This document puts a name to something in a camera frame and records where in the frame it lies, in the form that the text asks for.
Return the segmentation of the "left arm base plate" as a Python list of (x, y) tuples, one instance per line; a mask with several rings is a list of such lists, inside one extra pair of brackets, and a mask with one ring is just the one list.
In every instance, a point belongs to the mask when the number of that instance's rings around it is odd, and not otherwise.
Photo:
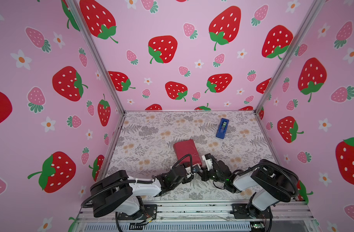
[(158, 205), (144, 205), (141, 206), (133, 215), (127, 215), (125, 213), (118, 214), (118, 220), (146, 220), (148, 218), (155, 219), (157, 216)]

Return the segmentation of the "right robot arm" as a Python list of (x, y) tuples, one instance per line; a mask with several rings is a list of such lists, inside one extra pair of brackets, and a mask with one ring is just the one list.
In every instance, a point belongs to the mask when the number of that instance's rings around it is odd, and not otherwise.
[(242, 218), (260, 218), (270, 213), (270, 207), (279, 203), (288, 203), (298, 195), (299, 177), (292, 171), (266, 159), (247, 170), (230, 171), (223, 162), (211, 154), (202, 156), (206, 167), (200, 171), (202, 181), (211, 180), (223, 184), (222, 189), (230, 193), (242, 193), (246, 189), (260, 186), (262, 189), (254, 193), (246, 206), (242, 206), (233, 215)]

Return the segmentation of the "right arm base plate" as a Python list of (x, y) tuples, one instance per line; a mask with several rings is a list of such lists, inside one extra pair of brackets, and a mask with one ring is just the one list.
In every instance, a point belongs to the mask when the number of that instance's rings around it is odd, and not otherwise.
[(232, 204), (230, 214), (234, 215), (235, 219), (272, 219), (273, 215), (271, 208), (268, 207), (264, 211), (260, 211), (254, 206), (246, 204)]

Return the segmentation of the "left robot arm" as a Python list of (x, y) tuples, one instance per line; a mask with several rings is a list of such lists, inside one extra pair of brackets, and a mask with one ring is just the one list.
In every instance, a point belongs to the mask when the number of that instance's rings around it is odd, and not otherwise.
[(184, 163), (173, 166), (167, 173), (142, 179), (120, 170), (91, 186), (91, 195), (82, 202), (81, 208), (92, 208), (96, 218), (116, 212), (138, 219), (146, 212), (142, 196), (164, 196), (180, 184), (191, 182), (199, 171), (200, 165), (191, 167)]

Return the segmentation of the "dark red wrapping paper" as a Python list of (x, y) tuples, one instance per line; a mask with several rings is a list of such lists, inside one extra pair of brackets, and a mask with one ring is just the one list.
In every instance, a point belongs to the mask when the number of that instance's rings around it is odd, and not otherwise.
[(192, 139), (177, 142), (173, 145), (173, 148), (178, 160), (187, 154), (191, 154), (192, 165), (199, 164), (202, 166), (201, 156), (199, 155), (195, 143)]

